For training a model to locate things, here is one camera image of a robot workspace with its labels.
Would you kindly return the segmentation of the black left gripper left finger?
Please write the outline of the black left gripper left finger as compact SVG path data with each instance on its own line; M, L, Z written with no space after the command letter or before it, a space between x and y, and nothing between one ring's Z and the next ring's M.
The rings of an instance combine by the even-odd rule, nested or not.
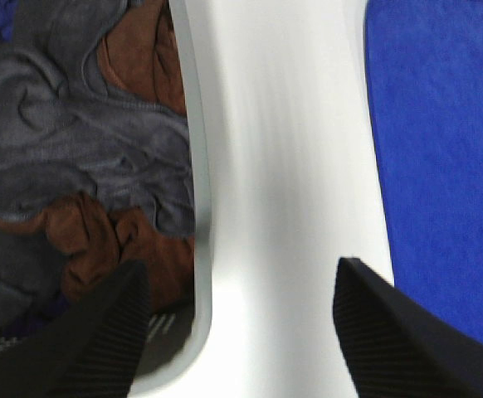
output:
M54 323L0 353L0 397L126 397L149 300L144 265L119 266Z

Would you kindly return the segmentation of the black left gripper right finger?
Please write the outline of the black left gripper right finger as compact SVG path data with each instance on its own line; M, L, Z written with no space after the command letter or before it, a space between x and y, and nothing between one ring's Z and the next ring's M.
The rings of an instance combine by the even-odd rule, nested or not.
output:
M333 320L360 397L483 397L483 344L357 258L339 260Z

